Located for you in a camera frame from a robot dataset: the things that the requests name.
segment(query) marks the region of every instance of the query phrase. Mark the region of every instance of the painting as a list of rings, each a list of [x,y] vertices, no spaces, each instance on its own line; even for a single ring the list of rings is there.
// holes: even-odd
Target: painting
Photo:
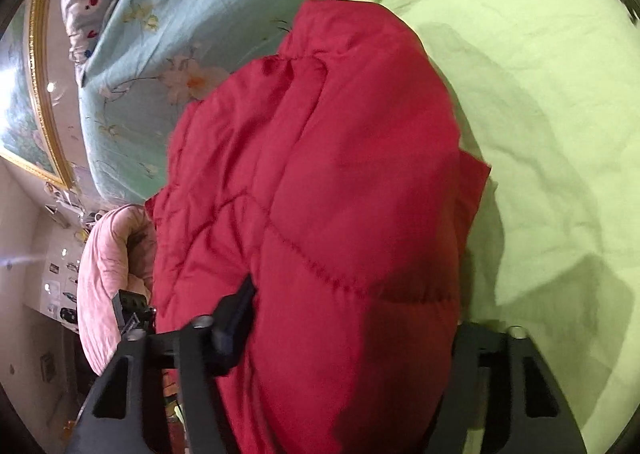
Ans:
[[[46,77],[49,0],[26,0],[0,39],[0,155],[64,189],[72,186]]]

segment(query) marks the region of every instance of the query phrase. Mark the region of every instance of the screw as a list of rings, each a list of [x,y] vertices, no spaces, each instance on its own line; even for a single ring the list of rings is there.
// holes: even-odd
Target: screw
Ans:
[[[132,329],[129,333],[127,333],[127,340],[129,342],[133,342],[136,340],[143,339],[146,336],[146,332],[144,329]]]
[[[212,324],[213,317],[211,315],[200,315],[191,321],[191,325],[197,329],[208,328]]]
[[[525,339],[529,336],[529,333],[522,326],[511,326],[507,329],[507,333],[511,335],[511,337],[515,339]]]

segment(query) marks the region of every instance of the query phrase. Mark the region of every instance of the light green blanket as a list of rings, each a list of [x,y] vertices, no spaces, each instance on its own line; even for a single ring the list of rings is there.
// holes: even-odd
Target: light green blanket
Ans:
[[[469,317],[530,330],[601,454],[640,402],[638,31],[618,0],[369,1],[418,34],[493,167]]]

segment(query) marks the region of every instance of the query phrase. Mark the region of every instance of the red jacket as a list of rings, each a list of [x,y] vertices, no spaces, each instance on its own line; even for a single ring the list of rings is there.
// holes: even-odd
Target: red jacket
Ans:
[[[304,3],[277,55],[188,106],[148,202],[158,330],[253,274],[254,330],[219,380],[243,453],[400,452],[425,432],[488,174],[458,139],[420,40],[369,3]]]

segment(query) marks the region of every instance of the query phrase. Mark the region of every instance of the white wall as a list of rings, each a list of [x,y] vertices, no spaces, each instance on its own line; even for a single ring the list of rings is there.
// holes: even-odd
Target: white wall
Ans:
[[[39,214],[0,160],[0,384],[35,439],[57,454],[62,452],[60,416],[70,405],[63,360],[63,332],[70,331],[22,302],[26,287],[36,281],[26,276],[24,260],[31,255]],[[50,383],[40,373],[40,357],[47,352],[56,359]]]

